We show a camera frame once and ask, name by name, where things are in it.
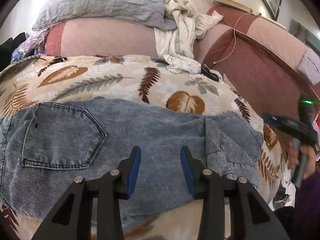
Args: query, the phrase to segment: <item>book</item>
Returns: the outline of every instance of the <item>book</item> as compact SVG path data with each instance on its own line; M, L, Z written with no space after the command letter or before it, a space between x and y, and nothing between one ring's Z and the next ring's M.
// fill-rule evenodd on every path
M245 11L247 13L252 13L253 12L251 8L245 6L245 5L241 4L241 3L235 2L233 0L215 0L215 1L220 3L221 5L231 6L233 8Z

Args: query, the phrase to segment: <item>blue gripper pad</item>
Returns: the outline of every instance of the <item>blue gripper pad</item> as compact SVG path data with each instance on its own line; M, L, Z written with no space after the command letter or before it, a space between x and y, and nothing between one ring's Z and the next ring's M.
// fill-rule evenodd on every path
M195 195L196 195L195 178L192 175L191 168L183 147L180 149L180 161L181 161L182 170L183 170L184 178L187 183L189 194L191 194L192 197L195 198Z
M270 114L263 113L262 119L266 124L272 125L273 127L279 127L281 125L279 122L272 120L272 115L270 115Z
M140 163L141 163L141 148L138 147L130 172L129 172L129 176L128 176L127 195L129 198L133 194L134 188L136 187Z

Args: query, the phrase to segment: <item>leaf print blanket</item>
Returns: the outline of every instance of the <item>leaf print blanket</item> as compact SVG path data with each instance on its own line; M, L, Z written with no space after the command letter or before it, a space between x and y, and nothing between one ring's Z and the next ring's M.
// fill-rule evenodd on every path
M219 115L234 111L264 134L256 168L260 174L259 192L266 202L275 196L282 177L284 160L280 142L268 125L253 111L225 75L213 81L202 74L173 74L161 58L141 55L122 57L31 56L0 73L0 115L41 102L90 100L101 96L165 107L173 111ZM40 221L0 205L5 219L22 240L31 239ZM125 237L132 239L196 239L202 201L164 212L142 225L124 225ZM225 237L230 236L228 202L225 204ZM95 239L96 229L92 228Z

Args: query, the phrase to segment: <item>plastic bag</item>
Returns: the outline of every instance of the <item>plastic bag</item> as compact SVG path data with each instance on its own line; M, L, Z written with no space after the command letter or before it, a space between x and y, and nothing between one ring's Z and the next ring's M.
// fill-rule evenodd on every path
M11 55L11 64L26 57L35 47L45 42L49 29L32 34L26 41L21 43Z
M42 42L39 46L35 47L36 55L46 55L45 42Z

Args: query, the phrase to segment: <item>gray pillow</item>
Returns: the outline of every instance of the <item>gray pillow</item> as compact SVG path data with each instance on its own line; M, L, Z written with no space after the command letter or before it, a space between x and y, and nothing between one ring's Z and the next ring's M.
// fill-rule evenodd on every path
M174 30L162 0L48 0L41 8L33 31L40 31L77 17L111 17L162 30Z

